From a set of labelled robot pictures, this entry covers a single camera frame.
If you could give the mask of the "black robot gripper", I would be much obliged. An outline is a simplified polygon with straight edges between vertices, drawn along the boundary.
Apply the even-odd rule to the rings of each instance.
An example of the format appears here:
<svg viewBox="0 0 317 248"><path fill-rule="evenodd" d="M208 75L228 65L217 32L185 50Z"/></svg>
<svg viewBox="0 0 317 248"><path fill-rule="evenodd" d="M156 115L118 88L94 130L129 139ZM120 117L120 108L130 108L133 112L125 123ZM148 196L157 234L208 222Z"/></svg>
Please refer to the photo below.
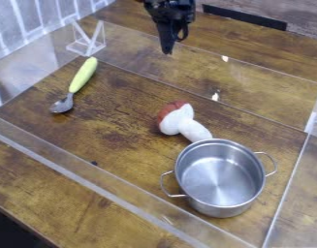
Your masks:
<svg viewBox="0 0 317 248"><path fill-rule="evenodd" d="M144 7L157 23L161 48L172 54L179 40L179 23L192 23L196 19L196 0L144 0Z"/></svg>

